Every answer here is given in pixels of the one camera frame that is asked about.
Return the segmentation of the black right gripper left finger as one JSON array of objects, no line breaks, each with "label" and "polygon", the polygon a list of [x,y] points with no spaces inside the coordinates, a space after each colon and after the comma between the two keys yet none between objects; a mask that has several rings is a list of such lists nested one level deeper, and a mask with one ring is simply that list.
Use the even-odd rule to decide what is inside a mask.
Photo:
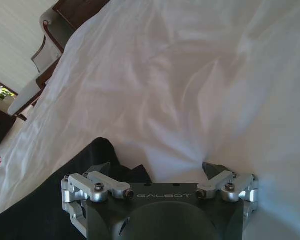
[{"label": "black right gripper left finger", "polygon": [[133,190],[130,184],[119,182],[99,171],[65,175],[61,181],[62,209],[69,213],[71,223],[81,234],[87,233],[88,223],[78,201],[103,203],[108,196],[117,200],[131,200]]}]

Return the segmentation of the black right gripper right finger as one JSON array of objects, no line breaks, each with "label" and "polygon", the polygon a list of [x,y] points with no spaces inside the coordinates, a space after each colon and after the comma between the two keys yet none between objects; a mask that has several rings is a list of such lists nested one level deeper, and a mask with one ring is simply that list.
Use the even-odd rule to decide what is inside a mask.
[{"label": "black right gripper right finger", "polygon": [[221,198],[230,203],[243,200],[243,224],[248,225],[251,215],[258,208],[259,181],[254,174],[238,174],[223,165],[202,163],[202,169],[208,178],[199,183],[195,192],[199,200],[210,200],[221,193]]}]

